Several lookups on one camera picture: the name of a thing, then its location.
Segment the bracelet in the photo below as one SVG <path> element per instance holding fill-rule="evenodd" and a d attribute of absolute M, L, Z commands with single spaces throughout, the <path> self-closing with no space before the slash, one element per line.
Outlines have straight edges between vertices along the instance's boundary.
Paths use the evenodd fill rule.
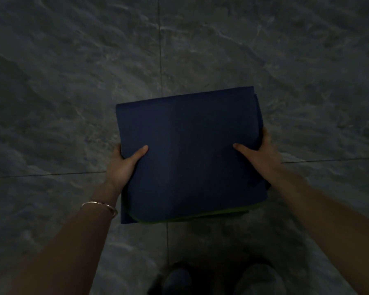
<path fill-rule="evenodd" d="M 115 207 L 112 207 L 111 205 L 108 205 L 106 203 L 101 203 L 101 202 L 89 201 L 89 202 L 83 203 L 81 205 L 81 208 L 83 207 L 83 205 L 86 205 L 86 204 L 89 204 L 89 203 L 99 204 L 99 205 L 107 207 L 112 212 L 112 218 L 114 218 L 116 215 L 118 215 L 118 210 Z"/>

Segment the navy blue mat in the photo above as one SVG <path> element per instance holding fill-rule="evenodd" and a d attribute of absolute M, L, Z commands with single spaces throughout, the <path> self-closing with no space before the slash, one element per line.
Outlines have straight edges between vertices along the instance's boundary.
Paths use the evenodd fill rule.
<path fill-rule="evenodd" d="M 118 104 L 123 157 L 149 145 L 122 191 L 122 223 L 237 213 L 267 199 L 266 181 L 233 143 L 258 149 L 253 87 Z"/>

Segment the gray tile floor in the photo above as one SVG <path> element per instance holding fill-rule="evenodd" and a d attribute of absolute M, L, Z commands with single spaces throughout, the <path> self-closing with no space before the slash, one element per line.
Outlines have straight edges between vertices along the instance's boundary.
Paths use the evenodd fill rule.
<path fill-rule="evenodd" d="M 103 180 L 115 104 L 245 85 L 286 165 L 369 216 L 369 0 L 0 0 L 0 293 Z M 114 222 L 92 294 L 254 254 L 290 293 L 354 293 L 271 191 L 240 219 Z"/>

